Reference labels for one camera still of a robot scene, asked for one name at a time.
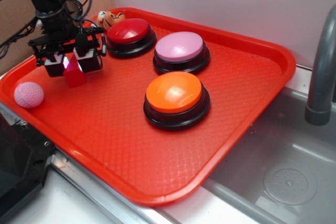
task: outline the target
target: tray rim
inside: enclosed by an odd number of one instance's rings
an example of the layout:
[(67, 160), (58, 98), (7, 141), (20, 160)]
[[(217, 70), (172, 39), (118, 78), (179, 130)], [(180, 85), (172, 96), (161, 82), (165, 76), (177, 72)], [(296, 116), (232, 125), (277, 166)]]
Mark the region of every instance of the tray rim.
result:
[[(169, 26), (168, 30), (172, 32), (179, 31), (180, 29), (177, 29), (177, 27), (179, 28), (188, 27), (190, 28), (188, 29), (189, 31), (201, 30), (204, 33), (203, 36), (205, 35), (204, 37), (205, 41), (211, 41), (211, 38), (209, 38), (208, 36), (217, 34), (223, 38), (227, 38), (229, 41), (227, 41), (226, 43), (230, 43), (230, 41), (239, 41), (241, 43), (246, 44), (251, 50), (257, 50), (258, 48), (263, 48), (263, 53), (274, 54), (268, 58), (275, 61), (278, 65), (280, 65), (281, 70), (282, 70), (282, 76), (279, 79), (279, 81), (276, 83), (276, 85), (274, 85), (267, 92), (267, 94), (260, 100), (260, 102), (251, 110), (251, 112), (244, 118), (242, 123), (226, 139), (226, 141), (220, 146), (217, 152), (214, 153), (214, 155), (207, 161), (207, 163), (202, 167), (202, 169), (199, 170), (198, 173), (195, 174), (195, 176), (192, 178), (192, 180), (187, 185), (181, 187), (179, 190), (176, 190), (172, 193), (169, 193), (166, 195), (144, 194), (140, 192), (139, 190), (137, 190), (136, 188), (134, 188), (133, 186), (131, 186), (130, 184), (125, 183), (123, 179), (118, 180), (119, 176), (117, 174), (114, 174), (114, 173), (111, 174), (110, 171), (101, 167), (99, 162), (93, 161), (92, 159), (88, 157), (83, 157), (82, 155), (78, 155), (75, 151), (67, 152), (67, 151), (64, 151), (61, 147), (58, 147), (59, 149), (61, 149), (71, 158), (74, 158), (76, 161), (78, 161), (83, 166), (85, 166), (86, 162), (90, 162), (91, 172), (93, 172), (95, 175), (100, 177), (102, 180), (104, 180), (104, 182), (112, 186), (114, 189), (119, 191), (122, 195), (126, 194), (124, 196), (135, 203), (138, 203), (141, 205), (147, 205), (151, 207), (172, 203), (176, 200), (186, 197), (204, 182), (204, 180), (211, 173), (211, 171), (213, 171), (213, 169), (225, 157), (225, 155), (230, 151), (230, 149), (235, 145), (235, 143), (239, 141), (240, 137), (246, 132), (251, 122), (254, 122), (260, 116), (260, 114), (265, 110), (268, 104), (283, 89), (287, 81), (291, 79), (296, 69), (296, 61), (288, 49), (278, 44), (271, 43), (271, 42), (267, 42), (267, 41), (263, 41), (263, 40), (243, 36), (243, 35), (238, 35), (235, 33), (230, 33), (227, 31), (216, 29), (216, 28), (206, 27), (203, 25), (194, 24), (194, 23), (190, 23), (187, 21), (183, 21), (183, 20), (179, 20), (176, 18), (171, 18), (171, 17), (167, 17), (167, 16), (155, 14), (155, 13), (150, 13), (144, 10), (131, 8), (131, 7), (115, 8), (115, 9), (112, 9), (111, 11), (112, 12), (126, 12), (126, 13), (129, 12), (137, 16), (138, 15), (146, 16), (147, 18), (150, 17), (151, 18), (150, 24), (151, 25), (153, 24), (153, 26), (155, 26), (157, 22), (164, 21), (165, 26)], [(277, 58), (279, 55), (282, 56), (281, 61), (279, 61), (279, 59)], [(35, 68), (36, 68), (35, 57), (31, 56), (30, 58), (28, 58), (27, 60), (17, 65), (16, 67), (14, 67), (12, 70), (10, 70), (6, 75), (4, 75), (3, 78), (0, 80), (0, 91), (1, 91), (0, 101), (3, 102), (6, 106), (8, 106), (15, 113), (17, 113), (25, 121), (27, 121), (32, 126), (34, 126), (39, 131), (41, 131), (40, 129), (41, 128), (43, 129), (43, 122), (41, 122), (39, 119), (34, 117), (32, 114), (30, 114), (29, 110), (19, 107), (15, 103), (15, 101), (10, 98), (10, 92), (13, 86), (15, 85), (15, 83), (20, 78), (30, 73), (31, 71), (33, 71)], [(45, 134), (51, 140), (53, 137), (55, 138), (55, 136), (62, 137), (62, 138), (65, 137), (62, 134), (58, 133), (53, 128), (48, 129), (46, 131), (42, 130), (41, 132)], [(75, 147), (73, 143), (67, 143), (67, 144), (68, 144), (67, 149), (68, 148), (71, 149)]]

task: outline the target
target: gray faucet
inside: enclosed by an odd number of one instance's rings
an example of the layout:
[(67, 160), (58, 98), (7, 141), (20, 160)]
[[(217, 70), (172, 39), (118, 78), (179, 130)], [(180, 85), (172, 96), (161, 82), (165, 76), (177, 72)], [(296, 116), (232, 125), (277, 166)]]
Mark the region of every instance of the gray faucet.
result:
[(306, 104), (306, 121), (313, 125), (329, 122), (331, 102), (336, 102), (336, 5), (324, 23), (316, 52)]

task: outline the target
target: stainless steel sink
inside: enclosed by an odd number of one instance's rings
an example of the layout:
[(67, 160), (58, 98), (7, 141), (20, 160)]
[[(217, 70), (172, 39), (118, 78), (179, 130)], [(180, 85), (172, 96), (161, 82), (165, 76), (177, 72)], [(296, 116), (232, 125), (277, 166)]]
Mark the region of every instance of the stainless steel sink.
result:
[(264, 223), (335, 223), (336, 109), (304, 119), (307, 96), (285, 88), (203, 187)]

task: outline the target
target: pink ball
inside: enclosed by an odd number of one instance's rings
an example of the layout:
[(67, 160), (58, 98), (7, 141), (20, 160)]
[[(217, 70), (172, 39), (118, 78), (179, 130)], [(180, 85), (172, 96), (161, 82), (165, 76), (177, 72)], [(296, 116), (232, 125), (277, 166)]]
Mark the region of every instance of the pink ball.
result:
[(14, 91), (14, 99), (18, 105), (26, 109), (39, 106), (44, 98), (44, 92), (40, 85), (34, 82), (19, 84)]

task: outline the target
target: plush tiger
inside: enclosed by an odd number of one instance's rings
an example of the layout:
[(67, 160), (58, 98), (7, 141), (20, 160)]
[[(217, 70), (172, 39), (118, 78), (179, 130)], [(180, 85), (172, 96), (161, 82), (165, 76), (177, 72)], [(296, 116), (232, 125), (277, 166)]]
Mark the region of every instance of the plush tiger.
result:
[(100, 11), (96, 23), (107, 31), (111, 26), (125, 19), (124, 13), (118, 13), (117, 15), (108, 11)]

